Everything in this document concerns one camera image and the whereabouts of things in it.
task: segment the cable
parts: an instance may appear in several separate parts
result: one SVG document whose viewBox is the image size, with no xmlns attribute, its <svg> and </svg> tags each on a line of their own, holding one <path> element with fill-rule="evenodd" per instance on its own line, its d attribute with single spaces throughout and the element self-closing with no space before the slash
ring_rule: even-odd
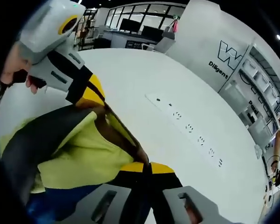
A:
<svg viewBox="0 0 280 224">
<path fill-rule="evenodd" d="M 279 158 L 279 161 L 280 161 L 280 156 L 278 156 L 278 155 L 272 155 L 272 156 L 266 161 L 266 164 L 267 164 L 267 162 L 269 162 L 269 160 L 270 160 L 271 158 L 273 158 L 274 156 L 277 156 L 277 157 Z"/>
</svg>

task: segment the power outlet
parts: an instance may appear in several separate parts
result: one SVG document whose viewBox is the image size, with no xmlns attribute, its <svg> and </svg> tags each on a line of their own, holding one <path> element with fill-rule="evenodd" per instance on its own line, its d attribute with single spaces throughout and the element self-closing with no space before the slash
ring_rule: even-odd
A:
<svg viewBox="0 0 280 224">
<path fill-rule="evenodd" d="M 222 165 L 223 165 L 223 161 L 222 161 L 222 159 L 219 159 L 219 164 L 218 164 L 218 166 L 221 168 Z"/>
<path fill-rule="evenodd" d="M 214 158 L 214 156 L 215 156 L 215 151 L 214 151 L 212 148 L 210 148 L 208 154 L 209 154 L 209 156 L 210 156 L 211 158 Z"/>
<path fill-rule="evenodd" d="M 203 146 L 205 140 L 204 140 L 204 138 L 202 136 L 199 136 L 199 138 L 197 139 L 197 142 L 198 142 L 199 145 Z"/>
<path fill-rule="evenodd" d="M 194 131 L 193 126 L 192 126 L 191 124 L 187 124 L 187 125 L 186 125 L 186 131 L 187 131 L 188 133 L 192 133 L 192 132 Z"/>
<path fill-rule="evenodd" d="M 172 114 L 173 118 L 176 120 L 180 120 L 182 118 L 181 114 L 179 112 L 174 112 Z"/>
</svg>

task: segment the chair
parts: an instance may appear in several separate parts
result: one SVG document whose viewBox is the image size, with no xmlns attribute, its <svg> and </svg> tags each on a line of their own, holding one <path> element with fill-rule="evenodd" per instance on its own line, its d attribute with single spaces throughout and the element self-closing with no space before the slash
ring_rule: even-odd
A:
<svg viewBox="0 0 280 224">
<path fill-rule="evenodd" d="M 146 50 L 156 51 L 165 54 L 174 43 L 175 40 L 172 40 L 167 37 L 163 37 L 163 39 L 161 39 L 161 41 L 158 42 L 156 45 L 149 45 L 149 44 L 142 43 L 141 47 L 142 50 L 144 50 L 144 46 L 146 46 L 147 47 Z"/>
</svg>

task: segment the desk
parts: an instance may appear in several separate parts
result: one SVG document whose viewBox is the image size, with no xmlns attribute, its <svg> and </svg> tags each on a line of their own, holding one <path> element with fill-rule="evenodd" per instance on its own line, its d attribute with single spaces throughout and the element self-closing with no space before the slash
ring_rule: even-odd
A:
<svg viewBox="0 0 280 224">
<path fill-rule="evenodd" d="M 257 223 L 266 177 L 254 141 L 228 104 L 203 80 L 164 54 L 136 49 L 79 52 L 98 75 L 106 101 L 138 139 L 150 161 L 171 167 L 184 186 L 190 185 L 219 207 L 232 222 Z M 200 128 L 225 161 L 221 177 L 178 129 L 145 97 L 170 94 L 176 106 L 200 122 Z M 155 223 L 152 211 L 146 221 Z"/>
<path fill-rule="evenodd" d="M 129 34 L 119 31 L 104 31 L 103 38 L 111 40 L 111 48 L 125 48 L 127 41 L 141 42 L 146 44 L 158 43 L 139 34 Z"/>
</svg>

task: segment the ceiling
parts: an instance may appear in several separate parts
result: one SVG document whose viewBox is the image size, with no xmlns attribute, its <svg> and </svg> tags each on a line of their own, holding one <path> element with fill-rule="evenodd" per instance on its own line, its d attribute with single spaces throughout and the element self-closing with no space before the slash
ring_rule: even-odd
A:
<svg viewBox="0 0 280 224">
<path fill-rule="evenodd" d="M 83 0 L 87 8 L 112 8 L 149 0 Z M 189 0 L 160 0 L 188 4 Z M 280 58 L 280 0 L 210 0 L 220 5 L 221 10 L 238 18 L 256 31 L 276 52 Z"/>
</svg>

